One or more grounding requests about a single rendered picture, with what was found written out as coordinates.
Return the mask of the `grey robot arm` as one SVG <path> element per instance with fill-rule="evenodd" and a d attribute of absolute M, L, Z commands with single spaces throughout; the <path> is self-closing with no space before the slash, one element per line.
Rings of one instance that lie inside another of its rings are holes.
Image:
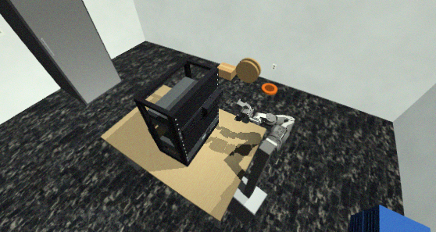
<path fill-rule="evenodd" d="M 291 132 L 292 125 L 295 123 L 295 119 L 291 116 L 273 115 L 272 113 L 265 114 L 260 112 L 256 112 L 252 118 L 259 121 L 259 123 L 253 122 L 255 124 L 263 124 L 266 127 L 274 125 L 268 135 L 265 136 L 265 138 L 261 141 L 260 145 L 264 141 L 268 141 L 272 145 L 276 146 L 272 153 L 272 155 L 276 155 L 280 150 L 281 145 L 283 145 L 283 143 L 287 140 Z"/>

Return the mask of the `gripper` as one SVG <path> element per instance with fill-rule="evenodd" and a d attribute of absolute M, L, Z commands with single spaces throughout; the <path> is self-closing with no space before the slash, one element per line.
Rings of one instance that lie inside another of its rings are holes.
<path fill-rule="evenodd" d="M 253 121 L 255 123 L 259 122 L 257 119 L 252 119 L 254 109 L 247 102 L 241 102 L 241 99 L 239 99 L 236 105 L 239 105 L 240 107 L 244 106 L 245 109 L 241 111 L 242 116 L 238 117 L 239 114 L 237 114 L 234 120 L 242 121 L 243 123 L 249 123 L 249 121 Z"/>

